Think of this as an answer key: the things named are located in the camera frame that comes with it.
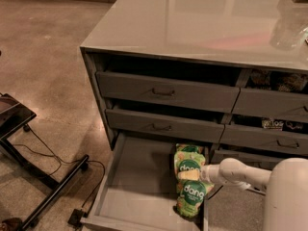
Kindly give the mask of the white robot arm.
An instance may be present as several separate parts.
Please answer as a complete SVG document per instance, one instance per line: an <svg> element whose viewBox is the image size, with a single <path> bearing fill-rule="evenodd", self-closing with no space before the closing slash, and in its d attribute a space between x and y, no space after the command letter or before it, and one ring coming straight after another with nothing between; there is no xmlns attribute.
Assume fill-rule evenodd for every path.
<svg viewBox="0 0 308 231"><path fill-rule="evenodd" d="M234 158L218 165L179 172L180 179L253 187L263 192L262 231L308 231L308 161L289 158L273 170L250 167Z"/></svg>

